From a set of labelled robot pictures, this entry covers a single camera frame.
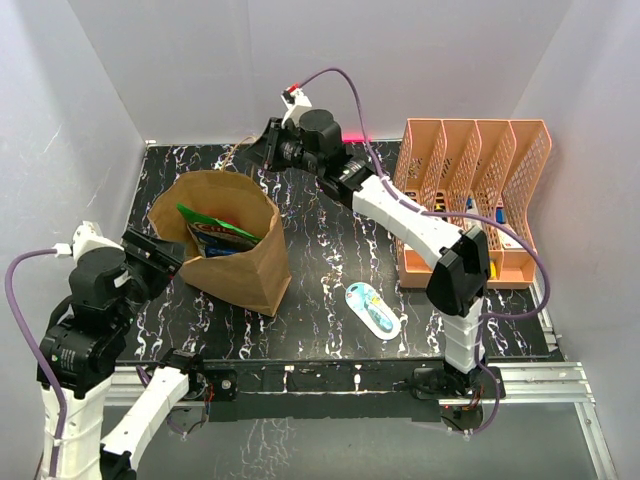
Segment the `green cassava chips bag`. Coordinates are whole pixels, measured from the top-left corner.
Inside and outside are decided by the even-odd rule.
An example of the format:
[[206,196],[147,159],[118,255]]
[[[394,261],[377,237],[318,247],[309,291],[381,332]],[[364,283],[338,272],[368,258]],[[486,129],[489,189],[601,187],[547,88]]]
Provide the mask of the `green cassava chips bag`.
[[201,256],[212,258],[244,253],[260,243],[261,238],[223,220],[198,213],[178,203],[178,212],[186,222]]

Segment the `blue Burts chips bag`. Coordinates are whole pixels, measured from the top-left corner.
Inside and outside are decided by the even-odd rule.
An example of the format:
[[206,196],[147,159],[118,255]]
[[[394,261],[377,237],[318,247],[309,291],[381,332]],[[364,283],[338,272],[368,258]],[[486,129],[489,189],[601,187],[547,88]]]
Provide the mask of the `blue Burts chips bag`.
[[188,224],[198,252],[206,257],[227,256],[251,250],[256,241],[235,230],[207,224]]

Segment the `brown paper bag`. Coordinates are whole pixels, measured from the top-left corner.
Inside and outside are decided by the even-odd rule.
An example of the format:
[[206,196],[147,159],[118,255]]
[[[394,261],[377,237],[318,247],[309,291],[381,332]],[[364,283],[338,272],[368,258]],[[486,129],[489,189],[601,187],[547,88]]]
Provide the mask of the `brown paper bag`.
[[[198,251],[179,205],[229,219],[260,242],[246,252],[207,258]],[[147,218],[160,239],[186,245],[179,271],[185,283],[232,305],[276,314],[291,281],[284,228],[274,201],[249,176],[226,168],[184,173],[158,197]]]

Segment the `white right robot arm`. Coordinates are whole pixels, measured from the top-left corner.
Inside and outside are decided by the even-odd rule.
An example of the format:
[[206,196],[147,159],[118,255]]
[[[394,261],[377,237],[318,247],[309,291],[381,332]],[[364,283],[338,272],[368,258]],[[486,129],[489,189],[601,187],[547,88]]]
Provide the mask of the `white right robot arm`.
[[399,191],[354,154],[324,109],[308,110],[298,120],[270,118],[262,135],[239,156],[265,171],[293,168],[314,175],[327,197],[414,250],[431,269],[426,295],[443,321],[447,388],[466,397],[480,387],[480,314],[490,276],[488,239],[481,228],[463,230],[438,219]]

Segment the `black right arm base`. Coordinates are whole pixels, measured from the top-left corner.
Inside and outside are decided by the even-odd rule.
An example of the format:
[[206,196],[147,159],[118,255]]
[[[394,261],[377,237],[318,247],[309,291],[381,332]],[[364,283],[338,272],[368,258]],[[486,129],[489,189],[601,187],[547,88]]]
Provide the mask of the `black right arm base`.
[[453,367],[416,368],[408,380],[408,390],[421,400],[462,401],[462,410],[474,410],[482,400],[502,400],[506,396],[500,370],[476,367],[462,373]]

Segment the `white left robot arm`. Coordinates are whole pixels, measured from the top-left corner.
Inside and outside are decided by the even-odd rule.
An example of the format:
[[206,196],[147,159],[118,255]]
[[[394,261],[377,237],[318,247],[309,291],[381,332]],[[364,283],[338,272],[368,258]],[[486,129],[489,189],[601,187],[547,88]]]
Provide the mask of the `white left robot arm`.
[[170,350],[120,423],[102,435],[103,411],[116,361],[133,322],[171,283],[186,258],[182,243],[134,229],[116,243],[91,222],[71,243],[71,294],[52,312],[37,371],[45,407],[42,479],[133,479],[141,457],[171,409],[206,387],[199,355]]

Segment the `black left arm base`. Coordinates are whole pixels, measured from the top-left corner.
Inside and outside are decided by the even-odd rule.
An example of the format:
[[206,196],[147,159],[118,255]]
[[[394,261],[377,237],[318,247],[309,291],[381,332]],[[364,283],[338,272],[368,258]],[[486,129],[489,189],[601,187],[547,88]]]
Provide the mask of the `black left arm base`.
[[172,367],[188,378],[183,401],[234,401],[237,398],[237,373],[226,367],[209,368],[198,353],[170,349],[160,361],[161,367]]

